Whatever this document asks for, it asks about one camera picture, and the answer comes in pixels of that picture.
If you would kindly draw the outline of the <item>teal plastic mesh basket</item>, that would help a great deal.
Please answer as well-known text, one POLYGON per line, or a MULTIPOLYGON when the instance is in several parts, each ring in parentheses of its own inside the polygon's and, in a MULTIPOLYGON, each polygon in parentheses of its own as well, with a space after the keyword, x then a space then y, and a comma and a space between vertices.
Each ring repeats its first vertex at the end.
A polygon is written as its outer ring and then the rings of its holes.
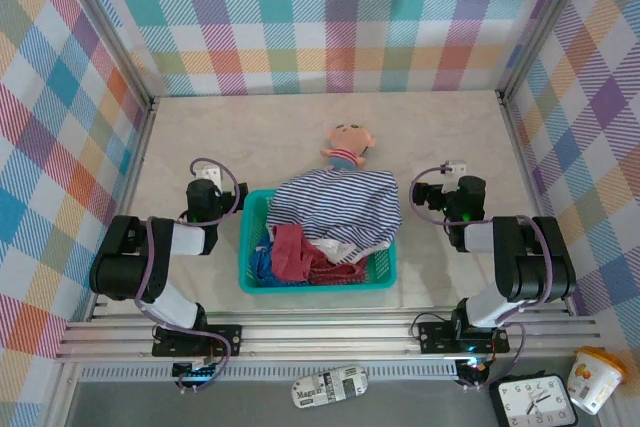
POLYGON ((303 293, 338 293, 385 290, 397 280, 396 244, 391 243, 384 251, 375 252, 368 258, 366 279, 362 283, 320 286, 262 287, 254 278, 250 268, 250 256, 259 241, 267 234, 266 216, 274 189, 255 190, 244 202, 238 253, 238 284, 251 295, 289 295, 303 293))

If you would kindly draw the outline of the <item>red tank top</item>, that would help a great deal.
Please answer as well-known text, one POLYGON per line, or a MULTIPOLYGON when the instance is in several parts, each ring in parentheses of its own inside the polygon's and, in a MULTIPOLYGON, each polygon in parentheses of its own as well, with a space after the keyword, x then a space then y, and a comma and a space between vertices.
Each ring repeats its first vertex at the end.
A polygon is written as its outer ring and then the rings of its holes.
POLYGON ((272 233, 271 272, 280 282, 325 286, 367 280, 367 257, 357 263, 335 264, 307 240, 299 225, 275 226, 272 233))

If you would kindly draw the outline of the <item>blue white striped tank top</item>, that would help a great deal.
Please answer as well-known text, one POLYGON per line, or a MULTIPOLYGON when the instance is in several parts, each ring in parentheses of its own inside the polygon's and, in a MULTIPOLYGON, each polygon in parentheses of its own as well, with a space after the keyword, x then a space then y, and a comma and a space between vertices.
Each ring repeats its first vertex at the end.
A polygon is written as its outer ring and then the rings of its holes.
POLYGON ((389 171, 310 170, 269 201, 267 229, 287 224, 331 263, 355 264, 393 243, 402 224, 398 184, 389 171))

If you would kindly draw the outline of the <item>plush boy doll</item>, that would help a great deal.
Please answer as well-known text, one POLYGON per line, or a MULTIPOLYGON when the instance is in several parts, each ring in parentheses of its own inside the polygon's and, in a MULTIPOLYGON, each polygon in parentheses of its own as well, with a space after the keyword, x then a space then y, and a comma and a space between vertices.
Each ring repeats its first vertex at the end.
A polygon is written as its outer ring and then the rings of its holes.
POLYGON ((368 129, 357 124, 340 124, 328 132, 328 147, 321 151, 325 169, 357 171, 366 164, 365 153, 376 145, 368 129))

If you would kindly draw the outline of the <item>small black controller board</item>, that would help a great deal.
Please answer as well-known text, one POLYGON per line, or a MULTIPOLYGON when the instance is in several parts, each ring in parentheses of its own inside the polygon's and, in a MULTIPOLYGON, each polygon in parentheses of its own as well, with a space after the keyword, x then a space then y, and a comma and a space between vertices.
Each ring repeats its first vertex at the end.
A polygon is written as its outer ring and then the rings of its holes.
POLYGON ((172 364, 171 376, 176 384, 182 382, 187 387, 199 386, 215 375, 216 367, 216 363, 195 368, 190 362, 177 362, 172 364))
POLYGON ((456 382, 463 387, 477 387, 489 379, 492 362, 486 359, 472 358, 456 360, 455 365, 458 377, 456 382))

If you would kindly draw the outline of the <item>black square alarm clock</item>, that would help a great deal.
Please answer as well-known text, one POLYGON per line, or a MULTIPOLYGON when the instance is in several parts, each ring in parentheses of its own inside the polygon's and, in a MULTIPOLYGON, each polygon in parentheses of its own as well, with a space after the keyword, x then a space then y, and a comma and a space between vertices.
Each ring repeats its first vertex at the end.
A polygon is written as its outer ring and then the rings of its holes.
POLYGON ((575 427, 576 411, 563 380, 544 371, 508 376, 489 387, 499 427, 575 427))

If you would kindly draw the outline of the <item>white yellow paper cup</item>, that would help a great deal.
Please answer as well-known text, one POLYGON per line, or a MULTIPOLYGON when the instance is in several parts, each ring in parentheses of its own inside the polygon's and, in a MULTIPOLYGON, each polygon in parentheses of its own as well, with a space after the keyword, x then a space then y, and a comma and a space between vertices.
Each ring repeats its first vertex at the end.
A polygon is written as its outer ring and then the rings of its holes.
POLYGON ((596 415, 625 377, 617 356, 603 348, 584 346, 576 351, 566 388, 576 407, 596 415))

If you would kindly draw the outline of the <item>newspaper print pencil case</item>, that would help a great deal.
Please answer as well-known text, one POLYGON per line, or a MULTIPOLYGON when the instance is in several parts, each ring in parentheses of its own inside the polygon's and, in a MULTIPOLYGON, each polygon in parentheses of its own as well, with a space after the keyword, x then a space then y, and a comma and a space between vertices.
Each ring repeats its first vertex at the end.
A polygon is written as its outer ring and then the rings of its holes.
POLYGON ((296 380, 291 388, 291 398, 299 409, 325 406, 364 395, 368 384, 363 367, 337 367, 296 380))

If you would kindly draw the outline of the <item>aluminium side rail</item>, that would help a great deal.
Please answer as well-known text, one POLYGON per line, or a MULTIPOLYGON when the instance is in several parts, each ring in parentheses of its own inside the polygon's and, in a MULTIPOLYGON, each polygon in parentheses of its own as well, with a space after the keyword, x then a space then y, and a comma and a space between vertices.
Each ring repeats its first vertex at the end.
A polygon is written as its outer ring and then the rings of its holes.
POLYGON ((525 191, 533 208, 533 217, 514 216, 517 228, 499 235, 494 253, 496 283, 506 291, 509 304, 497 321, 505 325, 512 318, 553 302, 566 302, 575 292, 576 273, 557 220, 544 216, 525 155, 517 138, 510 102, 499 103, 525 191))
POLYGON ((145 112, 144 119, 141 124, 141 130, 139 132, 139 137, 135 144, 134 155, 132 157, 127 175, 125 177, 126 182, 124 185, 122 196, 118 203, 117 210, 115 211, 117 215, 126 215, 130 212, 141 175, 146 151, 148 149, 149 141, 151 138, 151 133, 154 127, 159 104, 159 97, 152 98, 145 112))

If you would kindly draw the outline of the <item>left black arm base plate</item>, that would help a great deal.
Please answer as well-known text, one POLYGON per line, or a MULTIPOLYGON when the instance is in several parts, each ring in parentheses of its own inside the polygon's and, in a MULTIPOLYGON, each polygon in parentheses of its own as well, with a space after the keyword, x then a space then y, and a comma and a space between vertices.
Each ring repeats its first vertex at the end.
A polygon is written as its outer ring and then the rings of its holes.
MULTIPOLYGON (((231 356, 238 356, 242 341, 242 326, 233 324, 207 325, 205 330, 224 338, 231 347, 231 356)), ((153 357, 223 357, 225 344, 210 336, 183 333, 156 326, 152 330, 153 357)))

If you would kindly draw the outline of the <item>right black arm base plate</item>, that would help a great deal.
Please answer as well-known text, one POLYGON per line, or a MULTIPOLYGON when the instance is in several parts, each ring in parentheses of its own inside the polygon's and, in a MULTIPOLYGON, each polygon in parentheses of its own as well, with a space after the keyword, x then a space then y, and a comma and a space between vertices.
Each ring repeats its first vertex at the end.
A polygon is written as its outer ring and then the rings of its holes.
POLYGON ((449 322, 418 324, 422 354, 504 354, 510 351, 505 330, 467 327, 457 332, 449 322))

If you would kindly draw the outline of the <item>aluminium mounting rail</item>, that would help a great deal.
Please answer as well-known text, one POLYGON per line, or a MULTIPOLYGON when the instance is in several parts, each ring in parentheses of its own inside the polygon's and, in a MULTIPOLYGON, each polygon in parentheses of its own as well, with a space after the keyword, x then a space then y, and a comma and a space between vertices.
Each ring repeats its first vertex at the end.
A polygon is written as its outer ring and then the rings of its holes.
MULTIPOLYGON (((292 322, 244 318, 240 360, 248 361, 346 361, 416 360, 421 356, 419 342, 409 334, 410 319, 398 316, 388 320, 355 319, 294 320, 292 322)), ((509 327, 510 352, 524 345, 529 357, 571 355, 582 346, 602 347, 604 338, 591 319, 553 317, 540 320, 527 317, 526 329, 509 327)), ((152 324, 134 322, 72 323, 67 328, 56 359, 62 361, 151 360, 152 324)))

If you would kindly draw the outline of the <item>aluminium frame post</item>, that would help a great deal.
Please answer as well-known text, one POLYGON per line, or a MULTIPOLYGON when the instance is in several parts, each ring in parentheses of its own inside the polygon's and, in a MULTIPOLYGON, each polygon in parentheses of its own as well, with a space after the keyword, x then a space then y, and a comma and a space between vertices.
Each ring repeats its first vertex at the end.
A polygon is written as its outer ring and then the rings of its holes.
POLYGON ((125 45, 121 41, 116 28, 108 17, 100 0, 78 0, 87 17, 94 26, 98 36, 105 43, 107 50, 113 56, 114 62, 121 70, 124 79, 132 88, 134 96, 148 111, 153 110, 154 97, 144 85, 141 75, 134 66, 125 45))
POLYGON ((536 2, 525 37, 512 52, 501 87, 496 91, 501 105, 506 106, 514 99, 568 1, 538 0, 536 2))

